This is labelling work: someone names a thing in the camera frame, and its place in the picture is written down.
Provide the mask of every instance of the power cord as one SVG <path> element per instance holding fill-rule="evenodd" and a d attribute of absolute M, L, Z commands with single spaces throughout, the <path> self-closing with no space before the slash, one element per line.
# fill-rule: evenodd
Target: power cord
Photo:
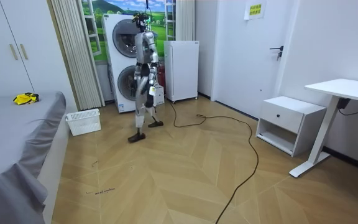
<path fill-rule="evenodd" d="M 245 184 L 256 172 L 257 168 L 258 168 L 258 165 L 259 165 L 259 155 L 258 155 L 258 152 L 255 150 L 254 146 L 251 144 L 251 137 L 252 137 L 252 128 L 251 126 L 249 126 L 248 123 L 246 123 L 245 121 L 240 121 L 236 118 L 232 118 L 232 117 L 229 117 L 229 116 L 205 116 L 205 115 L 202 115 L 202 114 L 198 114 L 197 117 L 199 118 L 204 118 L 204 120 L 200 123 L 197 123 L 197 124 L 186 124 L 186 125 L 182 125 L 182 126 L 177 126 L 176 125 L 176 121 L 177 121 L 177 111 L 175 109 L 175 107 L 173 106 L 173 104 L 171 103 L 171 101 L 167 100 L 169 102 L 169 104 L 171 105 L 173 111 L 175 112 L 175 119 L 173 120 L 173 125 L 174 127 L 176 128 L 184 128 L 184 127 L 189 127 L 189 126 L 197 126 L 197 125 L 201 125 L 203 124 L 207 119 L 210 119 L 210 118 L 229 118 L 229 119 L 233 119 L 233 120 L 236 120 L 240 123 L 244 123 L 248 126 L 249 130 L 250 130 L 250 135 L 249 135 L 249 138 L 248 138 L 248 143 L 249 145 L 252 147 L 252 149 L 254 150 L 255 154 L 256 154 L 256 166 L 255 166 L 255 169 L 254 171 L 252 172 L 252 174 L 245 180 L 243 181 L 240 185 L 238 185 L 236 187 L 236 189 L 234 190 L 233 194 L 231 195 L 231 198 L 229 200 L 229 202 L 226 204 L 226 206 L 224 207 L 224 209 L 222 210 L 221 214 L 219 215 L 218 219 L 216 220 L 215 224 L 218 224 L 219 220 L 221 219 L 223 213 L 226 211 L 227 207 L 229 206 L 229 204 L 231 203 L 231 201 L 233 200 L 237 190 L 243 185 Z"/>
<path fill-rule="evenodd" d="M 355 113 L 349 113 L 349 114 L 344 114 L 341 109 L 338 108 L 338 111 L 343 115 L 343 116 L 350 116 L 350 115 L 355 115 L 355 114 L 358 114 L 358 112 L 355 112 Z"/>

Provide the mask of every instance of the yellow sign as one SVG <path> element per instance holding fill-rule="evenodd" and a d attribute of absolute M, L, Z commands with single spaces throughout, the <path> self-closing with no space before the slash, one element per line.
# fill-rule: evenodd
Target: yellow sign
<path fill-rule="evenodd" d="M 249 9 L 249 15 L 254 16 L 260 14 L 261 9 L 262 9 L 262 4 L 253 5 Z"/>

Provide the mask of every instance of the green hills mural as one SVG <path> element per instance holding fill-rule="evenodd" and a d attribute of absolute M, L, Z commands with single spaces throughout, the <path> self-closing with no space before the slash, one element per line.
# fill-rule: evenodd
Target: green hills mural
<path fill-rule="evenodd" d="M 144 12 L 144 7 L 142 7 L 141 4 L 135 4 L 133 1 L 123 0 L 120 2 L 122 4 L 122 7 L 119 7 L 115 4 L 111 4 L 108 1 L 104 0 L 95 0 L 92 2 L 92 7 L 94 11 L 95 21 L 96 21 L 96 27 L 98 28 L 98 37 L 101 47 L 101 54 L 94 56 L 95 60 L 107 60 L 107 54 L 106 54 L 106 44 L 104 42 L 104 34 L 103 34 L 103 28 L 102 28 L 102 18 L 103 14 L 127 14 L 127 15 L 133 15 L 135 12 Z M 84 10 L 85 15 L 90 14 L 90 9 L 87 0 L 82 1 L 82 6 Z M 151 14 L 151 21 L 152 21 L 152 30 L 157 34 L 156 37 L 156 45 L 157 45 L 157 52 L 158 56 L 163 59 L 163 41 L 167 39 L 166 33 L 165 33 L 165 12 L 152 12 Z M 91 28 L 91 24 L 88 24 L 88 32 L 92 33 L 93 29 Z M 169 34 L 173 34 L 173 27 L 169 27 Z M 96 52 L 98 51 L 96 40 L 91 39 L 91 46 L 92 51 Z"/>

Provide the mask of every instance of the desk leg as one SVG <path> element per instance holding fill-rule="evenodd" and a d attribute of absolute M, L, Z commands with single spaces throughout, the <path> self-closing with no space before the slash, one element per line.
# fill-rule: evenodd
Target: desk leg
<path fill-rule="evenodd" d="M 327 108 L 327 112 L 324 116 L 323 123 L 321 124 L 320 130 L 318 131 L 316 141 L 314 142 L 313 148 L 311 150 L 309 159 L 296 167 L 295 169 L 290 171 L 290 174 L 293 177 L 298 177 L 305 171 L 312 168 L 314 165 L 322 161 L 323 159 L 329 156 L 326 152 L 321 152 L 323 149 L 327 133 L 333 124 L 336 112 L 338 111 L 337 104 L 339 101 L 338 96 L 332 96 L 331 101 L 329 102 L 329 106 Z"/>

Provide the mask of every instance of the humanoid robot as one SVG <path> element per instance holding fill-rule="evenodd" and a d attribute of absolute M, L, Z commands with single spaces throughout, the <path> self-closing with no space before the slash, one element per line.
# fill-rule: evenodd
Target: humanoid robot
<path fill-rule="evenodd" d="M 135 77 L 131 85 L 132 93 L 135 94 L 135 125 L 137 132 L 128 138 L 131 143 L 146 138 L 146 135 L 142 132 L 146 110 L 154 120 L 154 123 L 149 124 L 149 128 L 163 126 L 163 122 L 157 118 L 157 110 L 154 107 L 154 85 L 156 84 L 158 65 L 154 33 L 150 30 L 150 20 L 146 14 L 135 13 L 132 21 L 136 23 L 140 32 L 135 36 L 137 61 Z"/>

